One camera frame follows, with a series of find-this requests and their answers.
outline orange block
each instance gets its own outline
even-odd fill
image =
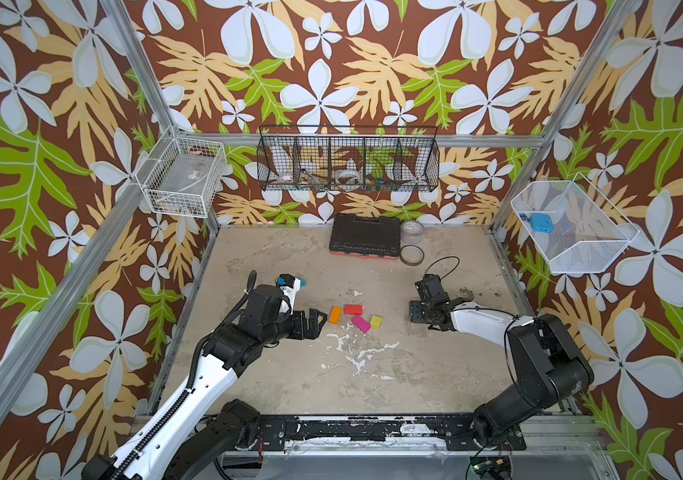
[[[331,316],[328,317],[328,323],[333,323],[334,325],[338,325],[340,316],[342,316],[342,308],[335,306],[331,310]]]

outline white mesh basket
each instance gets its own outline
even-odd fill
[[[155,213],[205,218],[226,166],[224,146],[215,141],[179,137],[158,142],[149,160],[156,163],[142,184]]]
[[[533,238],[553,274],[599,274],[605,272],[639,230],[596,187],[601,204],[626,223],[617,225],[576,180],[531,182],[512,200],[517,216],[546,214],[553,231],[534,231],[527,221],[523,228]]]

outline colored block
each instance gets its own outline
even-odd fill
[[[362,315],[363,305],[344,305],[344,313],[347,315]]]
[[[352,317],[352,323],[354,323],[355,326],[359,328],[360,331],[363,333],[368,333],[368,331],[371,329],[371,326],[368,325],[368,322],[363,320],[363,317],[359,315],[355,315]]]
[[[338,306],[335,306],[331,309],[331,316],[328,317],[328,323],[338,325],[340,316],[342,316],[342,309]]]

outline blue object in basket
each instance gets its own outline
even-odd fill
[[[531,224],[531,229],[535,232],[549,234],[555,230],[555,227],[552,226],[552,219],[547,214],[531,214],[528,221]]]

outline pink block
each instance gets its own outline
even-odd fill
[[[363,333],[368,333],[368,331],[371,329],[371,326],[368,325],[368,322],[363,320],[363,317],[359,315],[355,315],[352,317],[352,323],[354,323],[355,326],[359,328],[360,331]]]

